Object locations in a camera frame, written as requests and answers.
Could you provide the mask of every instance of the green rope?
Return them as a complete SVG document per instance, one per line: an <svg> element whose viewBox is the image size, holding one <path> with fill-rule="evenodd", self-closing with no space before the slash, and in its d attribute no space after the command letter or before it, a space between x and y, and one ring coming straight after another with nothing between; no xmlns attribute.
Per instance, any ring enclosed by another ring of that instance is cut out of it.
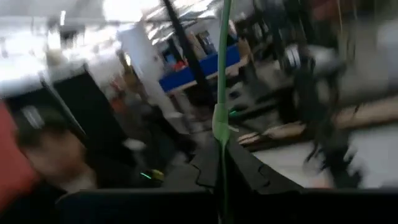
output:
<svg viewBox="0 0 398 224"><path fill-rule="evenodd" d="M218 92L217 104L213 114L213 134L221 147L221 172L223 175L223 193L224 193L224 217L226 222L230 222L228 212L228 186L226 170L226 145L229 141L228 110L226 109L226 91L225 91L225 69L226 69L226 39L228 36L229 12L231 9L231 0L224 0L223 15L221 18L220 49L218 51Z"/></svg>

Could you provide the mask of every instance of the blue table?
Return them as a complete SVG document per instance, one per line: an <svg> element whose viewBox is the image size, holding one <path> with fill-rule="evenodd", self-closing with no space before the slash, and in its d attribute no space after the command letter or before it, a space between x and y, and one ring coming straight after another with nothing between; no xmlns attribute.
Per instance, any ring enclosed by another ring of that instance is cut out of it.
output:
<svg viewBox="0 0 398 224"><path fill-rule="evenodd" d="M200 60L199 63L207 79L218 76L218 54L209 55L203 60ZM228 47L226 54L226 74L231 73L233 70L237 70L247 63L248 57L240 58L236 45ZM190 67L185 67L178 72L165 75L159 80L159 83L163 91L167 94L182 91L197 84Z"/></svg>

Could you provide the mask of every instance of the white column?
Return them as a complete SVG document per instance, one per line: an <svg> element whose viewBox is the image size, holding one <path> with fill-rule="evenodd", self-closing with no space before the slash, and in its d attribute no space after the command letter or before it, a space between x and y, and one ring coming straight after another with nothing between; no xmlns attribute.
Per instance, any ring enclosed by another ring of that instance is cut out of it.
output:
<svg viewBox="0 0 398 224"><path fill-rule="evenodd" d="M220 32L221 32L221 23L219 19L215 19L211 21L208 25L207 32L209 32L209 37L211 42L214 45L214 48L218 52L218 48L220 46Z"/></svg>
<svg viewBox="0 0 398 224"><path fill-rule="evenodd" d="M119 32L118 39L122 43L122 49L129 55L131 65L150 99L160 106L165 116L175 113L176 109L170 98L159 84L159 79L164 74L163 61L148 39L142 21L131 29Z"/></svg>

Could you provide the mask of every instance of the green light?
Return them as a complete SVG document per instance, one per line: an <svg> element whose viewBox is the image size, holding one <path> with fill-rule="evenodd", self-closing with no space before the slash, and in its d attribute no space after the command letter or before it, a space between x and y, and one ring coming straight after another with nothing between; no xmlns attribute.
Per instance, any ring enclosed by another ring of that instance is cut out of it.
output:
<svg viewBox="0 0 398 224"><path fill-rule="evenodd" d="M148 175L146 175L145 173L140 173L141 175L143 175L144 177L151 179L151 177L149 177Z"/></svg>

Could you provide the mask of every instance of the black cap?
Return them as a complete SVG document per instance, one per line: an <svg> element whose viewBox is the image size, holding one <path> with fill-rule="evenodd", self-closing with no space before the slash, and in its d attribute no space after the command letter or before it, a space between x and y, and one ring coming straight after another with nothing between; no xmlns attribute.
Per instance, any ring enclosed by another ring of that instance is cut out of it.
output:
<svg viewBox="0 0 398 224"><path fill-rule="evenodd" d="M26 106L14 115L19 146L36 146L44 132L63 133L69 129L66 119L49 107Z"/></svg>

